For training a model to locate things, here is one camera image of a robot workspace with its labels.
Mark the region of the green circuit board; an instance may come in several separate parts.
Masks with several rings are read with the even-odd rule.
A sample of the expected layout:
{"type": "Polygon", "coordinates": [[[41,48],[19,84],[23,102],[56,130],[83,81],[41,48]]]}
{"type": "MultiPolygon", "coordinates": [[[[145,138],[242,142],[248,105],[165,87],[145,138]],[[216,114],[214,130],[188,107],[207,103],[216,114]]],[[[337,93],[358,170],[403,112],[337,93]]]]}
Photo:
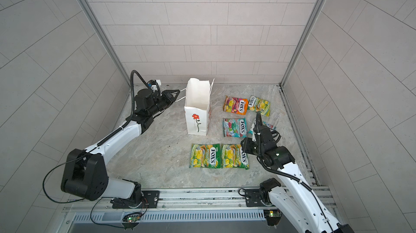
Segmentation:
{"type": "Polygon", "coordinates": [[[282,213],[280,210],[278,209],[263,210],[263,213],[264,213],[264,218],[269,227],[275,227],[279,224],[281,217],[282,217],[282,213]]]}
{"type": "Polygon", "coordinates": [[[123,217],[122,222],[123,223],[139,223],[142,215],[143,215],[142,212],[132,212],[132,213],[126,214],[123,217]]]}

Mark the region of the teal pink snack packet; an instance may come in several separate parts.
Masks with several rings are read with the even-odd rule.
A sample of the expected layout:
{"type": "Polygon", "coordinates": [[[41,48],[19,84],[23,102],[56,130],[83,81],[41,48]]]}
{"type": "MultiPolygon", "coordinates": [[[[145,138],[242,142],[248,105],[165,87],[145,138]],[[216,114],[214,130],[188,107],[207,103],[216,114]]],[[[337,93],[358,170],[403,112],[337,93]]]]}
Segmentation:
{"type": "MultiPolygon", "coordinates": [[[[253,134],[255,125],[256,125],[256,120],[254,120],[253,123],[252,123],[252,125],[251,125],[251,128],[249,130],[249,133],[250,134],[253,134]]],[[[263,125],[267,126],[268,128],[270,128],[272,130],[275,129],[275,127],[273,125],[269,124],[269,123],[263,122],[263,125]]]]}

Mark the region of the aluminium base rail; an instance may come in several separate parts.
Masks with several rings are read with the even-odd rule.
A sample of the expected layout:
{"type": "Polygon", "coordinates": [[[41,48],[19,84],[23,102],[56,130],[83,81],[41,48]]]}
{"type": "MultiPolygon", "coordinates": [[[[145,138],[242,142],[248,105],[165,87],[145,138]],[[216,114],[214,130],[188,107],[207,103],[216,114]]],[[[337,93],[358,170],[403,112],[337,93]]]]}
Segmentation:
{"type": "MultiPolygon", "coordinates": [[[[327,186],[313,187],[313,190],[330,211],[337,208],[333,194],[327,186]]],[[[243,209],[251,207],[261,207],[260,201],[248,200],[243,197],[244,190],[238,193],[238,188],[168,188],[168,189],[147,189],[142,190],[147,203],[150,205],[150,211],[171,211],[171,210],[226,210],[226,209],[243,209]]],[[[91,211],[91,208],[97,204],[94,211],[110,210],[138,210],[142,204],[135,209],[115,209],[110,199],[97,201],[82,201],[72,204],[65,204],[62,211],[64,212],[84,212],[91,211]]]]}

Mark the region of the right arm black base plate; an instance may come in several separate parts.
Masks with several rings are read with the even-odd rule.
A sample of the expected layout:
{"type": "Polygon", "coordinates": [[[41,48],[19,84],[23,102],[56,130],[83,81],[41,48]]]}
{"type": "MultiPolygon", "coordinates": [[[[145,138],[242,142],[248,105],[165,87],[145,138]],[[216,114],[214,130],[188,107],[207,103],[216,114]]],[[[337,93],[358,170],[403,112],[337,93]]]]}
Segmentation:
{"type": "Polygon", "coordinates": [[[269,194],[272,189],[281,186],[281,183],[277,179],[271,178],[262,182],[259,188],[240,188],[238,194],[244,197],[247,207],[274,207],[269,198],[269,194]]]}

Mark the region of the orange pink snack packet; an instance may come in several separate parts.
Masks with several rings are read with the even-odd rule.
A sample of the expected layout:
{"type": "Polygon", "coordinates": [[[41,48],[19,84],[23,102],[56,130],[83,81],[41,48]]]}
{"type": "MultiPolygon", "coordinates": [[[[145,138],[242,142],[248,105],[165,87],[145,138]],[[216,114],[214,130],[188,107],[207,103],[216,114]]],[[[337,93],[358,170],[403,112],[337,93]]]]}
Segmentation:
{"type": "Polygon", "coordinates": [[[249,101],[245,98],[227,96],[223,105],[223,111],[238,115],[246,115],[249,101]]]}

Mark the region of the green yellow snack packet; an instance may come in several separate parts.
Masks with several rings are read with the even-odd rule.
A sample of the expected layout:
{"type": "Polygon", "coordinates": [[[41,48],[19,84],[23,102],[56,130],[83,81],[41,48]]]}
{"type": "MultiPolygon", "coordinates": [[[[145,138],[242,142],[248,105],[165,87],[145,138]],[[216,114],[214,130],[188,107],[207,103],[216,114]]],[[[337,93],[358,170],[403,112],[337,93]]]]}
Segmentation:
{"type": "Polygon", "coordinates": [[[222,168],[249,170],[249,159],[240,144],[222,145],[222,168]]]}
{"type": "Polygon", "coordinates": [[[253,112],[260,112],[261,115],[270,116],[270,102],[252,95],[249,99],[248,109],[253,112]]]}

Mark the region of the white paper bag red flowers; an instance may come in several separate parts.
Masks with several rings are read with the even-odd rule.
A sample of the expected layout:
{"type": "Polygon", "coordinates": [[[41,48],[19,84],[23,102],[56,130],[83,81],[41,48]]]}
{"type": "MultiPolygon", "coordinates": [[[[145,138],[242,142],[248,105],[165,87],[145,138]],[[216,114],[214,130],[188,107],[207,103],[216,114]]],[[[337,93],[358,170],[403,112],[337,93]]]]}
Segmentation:
{"type": "Polygon", "coordinates": [[[190,78],[186,86],[185,120],[188,134],[206,136],[210,120],[211,92],[214,80],[190,78]]]}

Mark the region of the aluminium corner profile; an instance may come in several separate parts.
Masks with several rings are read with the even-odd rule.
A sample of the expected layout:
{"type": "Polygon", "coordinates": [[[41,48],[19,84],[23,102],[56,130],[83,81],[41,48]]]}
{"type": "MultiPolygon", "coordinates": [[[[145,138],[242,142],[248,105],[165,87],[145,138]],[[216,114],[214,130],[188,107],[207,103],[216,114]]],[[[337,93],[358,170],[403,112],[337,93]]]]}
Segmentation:
{"type": "Polygon", "coordinates": [[[291,58],[291,61],[289,62],[288,68],[283,76],[282,82],[280,83],[280,87],[283,88],[285,87],[285,85],[288,83],[288,80],[290,78],[290,75],[296,65],[296,62],[302,52],[303,47],[305,46],[307,39],[318,19],[318,16],[320,14],[320,12],[322,11],[322,8],[325,4],[326,0],[316,0],[316,3],[313,7],[313,10],[308,18],[307,24],[304,28],[304,31],[302,33],[302,36],[296,46],[296,49],[294,51],[294,54],[291,58]]]}
{"type": "Polygon", "coordinates": [[[131,87],[130,83],[130,76],[126,73],[124,70],[121,61],[119,57],[117,56],[113,46],[110,44],[110,41],[108,39],[108,36],[104,32],[103,27],[100,25],[97,17],[95,16],[91,6],[89,5],[87,0],[77,0],[78,4],[80,5],[81,9],[83,10],[84,14],[86,15],[87,20],[92,25],[93,29],[96,32],[96,35],[98,36],[99,40],[101,41],[103,47],[109,54],[112,61],[115,63],[117,69],[122,74],[123,78],[126,80],[129,87],[131,87]]]}

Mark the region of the right green circuit board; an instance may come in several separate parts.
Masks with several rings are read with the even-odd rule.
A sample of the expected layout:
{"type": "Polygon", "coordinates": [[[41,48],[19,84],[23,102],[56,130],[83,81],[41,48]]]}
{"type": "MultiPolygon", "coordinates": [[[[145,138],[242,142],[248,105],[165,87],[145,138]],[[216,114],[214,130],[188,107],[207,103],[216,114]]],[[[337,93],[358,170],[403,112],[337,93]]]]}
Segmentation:
{"type": "Polygon", "coordinates": [[[275,227],[279,224],[281,217],[282,217],[282,213],[280,210],[278,209],[263,210],[263,213],[264,213],[264,218],[269,227],[275,227]]]}

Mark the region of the aluminium corner profile left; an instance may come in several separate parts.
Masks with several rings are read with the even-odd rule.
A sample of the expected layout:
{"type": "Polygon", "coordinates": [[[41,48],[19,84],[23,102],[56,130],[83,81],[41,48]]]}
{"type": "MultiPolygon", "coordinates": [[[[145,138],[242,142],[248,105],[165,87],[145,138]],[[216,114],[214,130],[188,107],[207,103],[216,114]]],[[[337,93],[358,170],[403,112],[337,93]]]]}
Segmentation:
{"type": "Polygon", "coordinates": [[[110,44],[110,41],[108,39],[108,36],[104,32],[103,27],[100,25],[97,17],[95,16],[91,6],[89,5],[87,0],[77,0],[78,4],[80,5],[81,9],[83,10],[84,14],[86,15],[87,20],[92,25],[93,29],[96,32],[96,35],[98,36],[99,40],[101,41],[103,47],[109,54],[112,61],[115,63],[117,69],[122,74],[123,78],[126,80],[129,87],[131,87],[130,83],[130,76],[126,73],[124,70],[121,61],[119,57],[117,56],[113,46],[110,44]]]}

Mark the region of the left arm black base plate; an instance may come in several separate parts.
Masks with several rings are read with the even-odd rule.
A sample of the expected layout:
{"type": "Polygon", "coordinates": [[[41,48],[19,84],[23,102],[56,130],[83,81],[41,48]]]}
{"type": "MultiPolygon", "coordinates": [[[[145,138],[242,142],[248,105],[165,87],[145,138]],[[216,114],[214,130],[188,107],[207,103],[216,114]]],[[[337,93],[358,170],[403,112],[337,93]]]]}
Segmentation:
{"type": "Polygon", "coordinates": [[[113,209],[138,209],[138,208],[156,208],[158,205],[160,191],[158,190],[141,190],[141,184],[133,182],[135,187],[131,197],[127,199],[114,198],[110,201],[113,209]]]}

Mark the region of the aluminium corner profile right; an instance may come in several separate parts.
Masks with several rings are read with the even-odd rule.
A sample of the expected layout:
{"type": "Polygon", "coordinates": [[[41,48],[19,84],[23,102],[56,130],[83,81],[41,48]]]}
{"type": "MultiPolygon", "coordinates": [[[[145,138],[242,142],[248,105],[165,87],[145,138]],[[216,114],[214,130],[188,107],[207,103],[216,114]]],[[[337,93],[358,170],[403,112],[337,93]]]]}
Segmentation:
{"type": "Polygon", "coordinates": [[[294,54],[291,58],[291,61],[289,62],[288,68],[283,76],[282,82],[280,83],[280,87],[283,88],[285,87],[285,85],[288,83],[288,80],[290,78],[290,75],[296,65],[296,62],[302,52],[303,47],[305,46],[307,39],[318,19],[318,16],[320,14],[320,12],[322,11],[322,8],[325,4],[326,0],[316,0],[316,3],[313,7],[313,10],[308,18],[307,24],[304,28],[304,31],[302,33],[302,36],[296,46],[296,49],[294,51],[294,54]]]}

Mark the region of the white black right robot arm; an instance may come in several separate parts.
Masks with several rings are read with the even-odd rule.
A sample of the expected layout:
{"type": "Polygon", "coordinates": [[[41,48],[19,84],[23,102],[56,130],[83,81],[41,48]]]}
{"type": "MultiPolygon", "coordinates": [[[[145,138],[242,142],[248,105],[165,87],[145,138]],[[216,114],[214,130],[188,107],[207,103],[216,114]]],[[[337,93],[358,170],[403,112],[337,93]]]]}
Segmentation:
{"type": "Polygon", "coordinates": [[[299,233],[352,233],[352,227],[342,225],[304,181],[290,151],[277,145],[277,132],[262,121],[253,130],[255,140],[242,141],[244,152],[256,156],[267,172],[277,176],[261,183],[262,202],[279,209],[299,233]]]}

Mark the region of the green red snack packet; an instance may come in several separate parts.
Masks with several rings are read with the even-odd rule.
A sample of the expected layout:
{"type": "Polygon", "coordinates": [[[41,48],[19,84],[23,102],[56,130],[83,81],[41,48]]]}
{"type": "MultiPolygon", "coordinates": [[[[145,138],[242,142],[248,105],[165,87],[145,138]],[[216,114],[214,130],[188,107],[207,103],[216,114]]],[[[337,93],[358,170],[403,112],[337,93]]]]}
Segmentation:
{"type": "Polygon", "coordinates": [[[247,123],[245,118],[224,118],[223,133],[224,137],[246,137],[247,123]]]}

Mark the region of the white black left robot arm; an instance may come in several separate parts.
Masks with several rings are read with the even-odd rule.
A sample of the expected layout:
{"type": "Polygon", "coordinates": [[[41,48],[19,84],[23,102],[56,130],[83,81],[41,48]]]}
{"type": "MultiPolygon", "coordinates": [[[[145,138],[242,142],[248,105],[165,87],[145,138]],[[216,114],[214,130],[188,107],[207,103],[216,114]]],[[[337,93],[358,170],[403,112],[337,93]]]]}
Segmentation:
{"type": "Polygon", "coordinates": [[[180,90],[140,90],[133,96],[132,112],[122,126],[86,149],[75,149],[68,154],[61,190],[89,201],[112,198],[117,204],[128,207],[141,204],[141,185],[110,178],[106,165],[130,141],[142,135],[180,93],[180,90]]]}

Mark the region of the left green circuit board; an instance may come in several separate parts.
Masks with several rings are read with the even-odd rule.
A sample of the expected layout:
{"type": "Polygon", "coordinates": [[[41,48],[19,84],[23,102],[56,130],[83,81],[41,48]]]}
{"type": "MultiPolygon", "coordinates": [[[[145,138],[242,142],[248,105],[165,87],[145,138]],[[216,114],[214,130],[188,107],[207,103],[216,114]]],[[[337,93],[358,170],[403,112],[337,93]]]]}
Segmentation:
{"type": "Polygon", "coordinates": [[[132,212],[132,213],[126,214],[123,217],[122,222],[123,223],[139,223],[142,215],[143,215],[142,212],[132,212]]]}

